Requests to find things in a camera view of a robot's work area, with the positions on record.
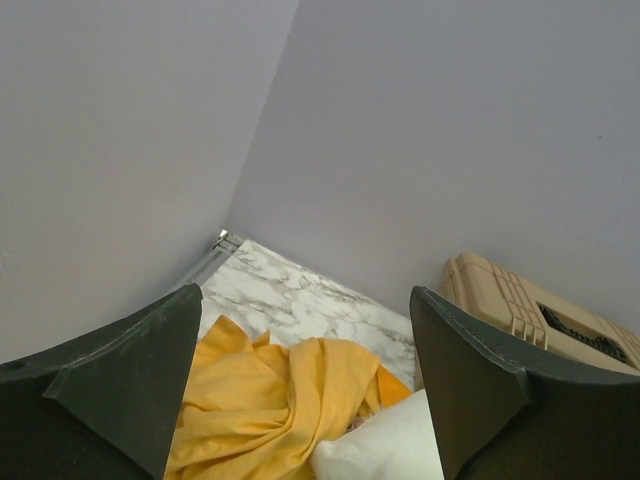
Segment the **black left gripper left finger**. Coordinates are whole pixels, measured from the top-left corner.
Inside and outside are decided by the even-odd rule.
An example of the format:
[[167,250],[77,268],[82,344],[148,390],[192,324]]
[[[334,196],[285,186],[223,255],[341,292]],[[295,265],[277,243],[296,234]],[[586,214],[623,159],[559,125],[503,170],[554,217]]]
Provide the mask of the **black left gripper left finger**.
[[2,478],[162,478],[201,315],[201,289],[188,284],[2,364]]

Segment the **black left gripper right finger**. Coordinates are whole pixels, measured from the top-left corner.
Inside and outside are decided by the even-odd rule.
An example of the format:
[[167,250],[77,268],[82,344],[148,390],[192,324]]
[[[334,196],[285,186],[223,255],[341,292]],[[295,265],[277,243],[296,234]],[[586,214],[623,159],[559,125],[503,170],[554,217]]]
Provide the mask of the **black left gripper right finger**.
[[638,376],[545,351],[426,287],[410,316],[445,478],[638,478]]

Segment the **white pillow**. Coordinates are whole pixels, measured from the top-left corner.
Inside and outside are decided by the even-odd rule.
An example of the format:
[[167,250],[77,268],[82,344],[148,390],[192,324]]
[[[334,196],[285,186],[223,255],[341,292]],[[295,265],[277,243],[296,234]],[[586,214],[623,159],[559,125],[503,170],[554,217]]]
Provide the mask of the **white pillow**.
[[311,456],[318,479],[442,479],[435,432],[423,389],[382,410]]

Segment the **tan plastic toolbox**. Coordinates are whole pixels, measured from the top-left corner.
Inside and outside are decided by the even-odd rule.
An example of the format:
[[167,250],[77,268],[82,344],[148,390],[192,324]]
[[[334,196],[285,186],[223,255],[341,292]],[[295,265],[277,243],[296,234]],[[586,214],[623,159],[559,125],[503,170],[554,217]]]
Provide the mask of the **tan plastic toolbox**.
[[565,358],[639,374],[639,336],[477,254],[450,258],[441,296],[468,314]]

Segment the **orange Mickey Mouse pillowcase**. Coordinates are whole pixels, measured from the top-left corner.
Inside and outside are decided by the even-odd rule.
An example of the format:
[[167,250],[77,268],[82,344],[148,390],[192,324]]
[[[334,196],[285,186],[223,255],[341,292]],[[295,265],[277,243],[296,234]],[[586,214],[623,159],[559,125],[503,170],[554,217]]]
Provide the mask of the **orange Mickey Mouse pillowcase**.
[[352,341],[283,347],[221,316],[196,346],[164,476],[311,479],[319,442],[410,394]]

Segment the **aluminium side frame rail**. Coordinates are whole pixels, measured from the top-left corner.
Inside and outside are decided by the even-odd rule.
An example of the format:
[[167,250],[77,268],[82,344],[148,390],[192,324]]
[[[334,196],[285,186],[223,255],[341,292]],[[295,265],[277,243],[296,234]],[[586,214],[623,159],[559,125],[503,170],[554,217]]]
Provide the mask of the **aluminium side frame rail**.
[[245,238],[223,229],[214,245],[171,287],[171,291],[195,283],[202,286],[245,242]]

